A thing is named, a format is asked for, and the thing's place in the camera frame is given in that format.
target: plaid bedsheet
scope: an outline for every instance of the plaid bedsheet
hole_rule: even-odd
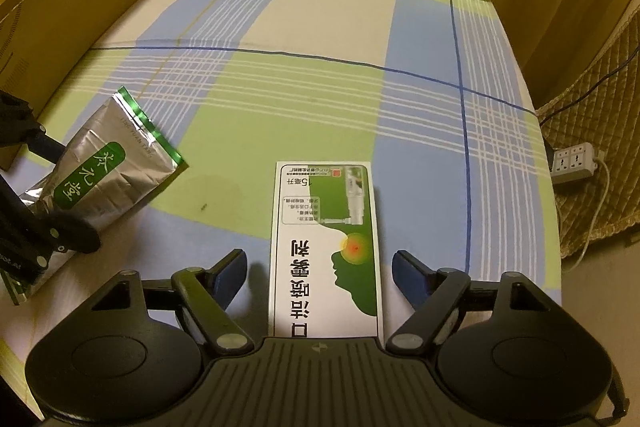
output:
[[[386,334],[410,313],[390,276],[399,249],[473,279],[521,271],[560,298],[542,136],[491,3],[141,0],[69,74],[42,123],[66,142],[120,86],[190,167],[29,304],[2,295],[2,373],[27,401],[31,346],[123,267],[161,279],[243,248],[248,284],[228,311],[265,334],[278,160],[372,162]],[[22,190],[48,168],[25,153],[7,178]]]

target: brand logo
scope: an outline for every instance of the brand logo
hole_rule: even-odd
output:
[[[22,265],[16,263],[15,261],[12,261],[11,259],[9,259],[8,257],[5,257],[1,253],[0,253],[0,259],[2,259],[5,263],[10,264],[14,268],[17,268],[18,270],[22,268]]]
[[[322,353],[323,351],[329,349],[329,346],[327,346],[325,343],[318,342],[311,346],[311,349],[313,349],[316,353]]]

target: green stripe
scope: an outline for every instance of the green stripe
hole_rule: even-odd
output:
[[[122,86],[118,90],[118,94],[123,98],[123,100],[131,108],[133,113],[138,118],[140,118],[140,121],[142,122],[142,125],[144,125],[146,130],[148,130],[154,136],[156,141],[160,144],[160,146],[164,149],[164,151],[169,156],[171,156],[171,158],[175,161],[175,163],[177,165],[180,165],[181,163],[183,163],[184,159],[182,158],[182,156],[180,156],[180,153],[178,153],[177,150],[175,150],[171,146],[171,144],[169,142],[167,142],[166,138],[164,136],[162,136],[160,131],[158,131],[156,126],[151,122],[151,120],[149,120],[149,117],[145,114],[145,112],[142,110],[142,108],[138,105],[138,102],[136,102],[133,99],[133,97],[129,94],[129,91],[127,91],[127,88]]]
[[[69,210],[126,157],[122,145],[109,142],[60,182],[53,191],[53,200],[63,210]]]

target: green label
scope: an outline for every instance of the green label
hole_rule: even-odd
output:
[[[63,210],[72,208],[109,172],[124,162],[122,145],[109,142],[82,163],[53,191],[53,200]]]

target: white box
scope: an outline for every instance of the white box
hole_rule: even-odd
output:
[[[279,162],[270,335],[383,341],[378,228],[368,162]]]

